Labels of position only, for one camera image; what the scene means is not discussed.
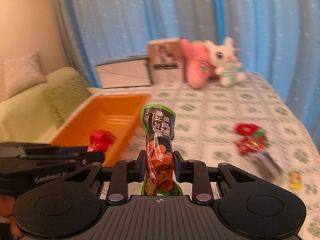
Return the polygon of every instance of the tablecloth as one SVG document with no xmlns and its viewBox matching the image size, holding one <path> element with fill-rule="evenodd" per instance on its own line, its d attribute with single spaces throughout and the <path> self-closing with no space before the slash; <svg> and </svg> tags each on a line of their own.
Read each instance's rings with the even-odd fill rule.
<svg viewBox="0 0 320 240">
<path fill-rule="evenodd" d="M 240 135 L 233 128 L 238 122 L 249 122 L 265 129 L 271 145 L 268 152 L 285 171 L 280 186 L 290 190 L 290 171 L 302 174 L 303 189 L 295 192 L 307 207 L 300 237 L 320 238 L 320 156 L 316 146 L 268 82 L 257 73 L 247 73 L 247 77 L 246 82 L 229 88 L 211 80 L 202 90 L 194 90 L 185 83 L 108 89 L 103 93 L 150 93 L 149 104 L 167 106 L 177 115 L 173 150 L 178 150 L 185 160 L 201 160 L 207 166 L 228 162 L 259 176 L 255 167 L 238 154 L 234 142 Z M 123 158 L 135 159 L 141 149 L 145 149 L 145 135 L 139 127 Z M 191 194 L 191 184 L 180 186 L 185 194 Z M 212 189 L 215 198 L 219 198 L 214 183 Z M 140 190 L 140 183 L 129 184 L 129 195 L 140 194 Z"/>
</svg>

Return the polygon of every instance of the textured green pillow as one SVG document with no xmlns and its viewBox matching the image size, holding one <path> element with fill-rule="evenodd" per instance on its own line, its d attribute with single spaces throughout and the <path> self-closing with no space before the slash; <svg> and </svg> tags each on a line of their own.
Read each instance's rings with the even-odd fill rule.
<svg viewBox="0 0 320 240">
<path fill-rule="evenodd" d="M 54 123 L 59 128 L 91 93 L 82 77 L 76 76 L 63 85 L 45 90 L 43 95 Z"/>
</svg>

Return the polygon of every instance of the sofa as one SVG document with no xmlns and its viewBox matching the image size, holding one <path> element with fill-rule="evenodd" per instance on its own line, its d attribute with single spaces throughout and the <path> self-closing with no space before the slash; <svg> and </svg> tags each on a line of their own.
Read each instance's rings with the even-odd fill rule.
<svg viewBox="0 0 320 240">
<path fill-rule="evenodd" d="M 48 142 L 57 128 L 52 119 L 43 92 L 63 85 L 79 73 L 71 68 L 61 68 L 47 76 L 48 82 L 32 86 L 0 103 L 0 142 Z M 90 93 L 100 91 L 88 87 Z"/>
</svg>

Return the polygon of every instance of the pink plush toy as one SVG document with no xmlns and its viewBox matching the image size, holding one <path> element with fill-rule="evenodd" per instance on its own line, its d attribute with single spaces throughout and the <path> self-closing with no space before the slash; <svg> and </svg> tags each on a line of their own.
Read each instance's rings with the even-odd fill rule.
<svg viewBox="0 0 320 240">
<path fill-rule="evenodd" d="M 202 42 L 190 43 L 180 40 L 182 52 L 187 59 L 187 81 L 193 88 L 202 88 L 209 78 L 216 77 L 211 65 L 210 52 Z"/>
</svg>

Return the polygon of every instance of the beige wall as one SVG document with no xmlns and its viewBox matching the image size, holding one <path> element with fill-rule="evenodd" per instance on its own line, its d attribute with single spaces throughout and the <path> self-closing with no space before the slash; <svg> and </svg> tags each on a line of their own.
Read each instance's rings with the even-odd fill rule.
<svg viewBox="0 0 320 240">
<path fill-rule="evenodd" d="M 0 62 L 36 51 L 44 74 L 67 65 L 52 0 L 0 0 Z"/>
</svg>

